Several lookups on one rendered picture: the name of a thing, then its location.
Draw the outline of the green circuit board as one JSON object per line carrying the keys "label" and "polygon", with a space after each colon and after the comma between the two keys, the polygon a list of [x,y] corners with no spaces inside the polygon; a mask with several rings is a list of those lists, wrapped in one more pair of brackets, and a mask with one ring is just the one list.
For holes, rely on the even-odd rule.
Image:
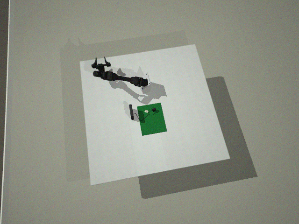
{"label": "green circuit board", "polygon": [[[156,109],[154,112],[152,109]],[[166,132],[161,103],[137,106],[143,135]]]}

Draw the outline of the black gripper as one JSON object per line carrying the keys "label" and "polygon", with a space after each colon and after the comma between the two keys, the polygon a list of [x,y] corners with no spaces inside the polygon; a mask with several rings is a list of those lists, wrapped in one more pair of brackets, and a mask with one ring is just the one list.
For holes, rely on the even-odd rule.
{"label": "black gripper", "polygon": [[[104,59],[105,59],[105,57],[104,57]],[[110,67],[110,66],[111,66],[111,63],[107,62],[106,59],[105,59],[105,63],[106,63],[106,64],[103,64],[103,67],[104,67],[104,66],[107,66],[107,67]],[[96,58],[96,60],[95,60],[95,63],[92,64],[92,67],[93,67],[94,69],[96,68],[96,66],[97,66],[97,58]],[[103,70],[100,70],[100,72],[102,72],[102,71],[105,71],[105,67],[104,67]]]}

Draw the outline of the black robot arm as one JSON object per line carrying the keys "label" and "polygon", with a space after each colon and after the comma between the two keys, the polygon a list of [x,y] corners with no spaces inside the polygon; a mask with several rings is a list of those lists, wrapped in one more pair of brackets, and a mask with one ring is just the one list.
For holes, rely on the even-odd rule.
{"label": "black robot arm", "polygon": [[135,86],[138,87],[145,87],[148,85],[148,79],[143,79],[142,77],[123,77],[123,76],[118,76],[116,73],[113,73],[111,71],[102,71],[100,72],[100,70],[103,70],[103,64],[98,64],[96,66],[96,69],[98,69],[99,71],[94,71],[93,75],[95,77],[100,77],[103,80],[107,80],[107,81],[115,81],[115,80],[121,80],[121,81],[127,81],[130,82],[131,84],[134,84]]}

